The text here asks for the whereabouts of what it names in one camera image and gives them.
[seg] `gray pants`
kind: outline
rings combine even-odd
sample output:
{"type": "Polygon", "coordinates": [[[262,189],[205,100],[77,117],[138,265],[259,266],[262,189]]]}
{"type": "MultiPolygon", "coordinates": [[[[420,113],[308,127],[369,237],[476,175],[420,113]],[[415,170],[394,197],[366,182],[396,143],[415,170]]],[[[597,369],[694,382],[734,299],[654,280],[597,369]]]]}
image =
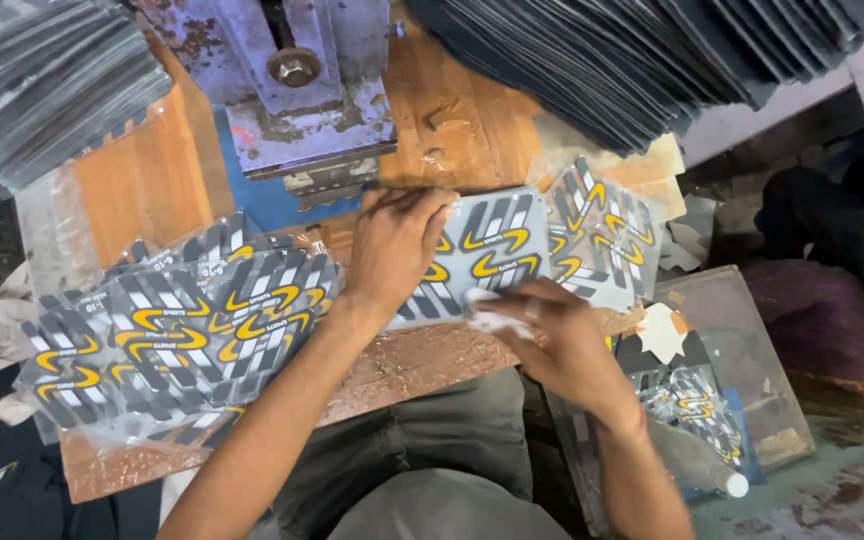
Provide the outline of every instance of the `gray pants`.
{"type": "Polygon", "coordinates": [[[316,429],[248,537],[325,538],[372,490],[419,469],[471,473],[530,501],[523,397],[508,368],[316,429]]]}

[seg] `black garment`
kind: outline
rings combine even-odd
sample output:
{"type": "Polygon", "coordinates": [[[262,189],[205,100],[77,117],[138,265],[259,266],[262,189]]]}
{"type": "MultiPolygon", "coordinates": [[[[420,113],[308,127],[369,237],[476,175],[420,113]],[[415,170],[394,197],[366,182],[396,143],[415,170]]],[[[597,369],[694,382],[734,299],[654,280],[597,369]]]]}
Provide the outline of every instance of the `black garment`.
{"type": "Polygon", "coordinates": [[[151,540],[162,483],[73,504],[59,445],[43,446],[34,420],[0,422],[0,540],[151,540]]]}
{"type": "Polygon", "coordinates": [[[810,260],[840,266],[864,286],[864,156],[848,168],[842,185],[802,166],[775,173],[755,224],[768,259],[801,259],[814,243],[810,260]]]}

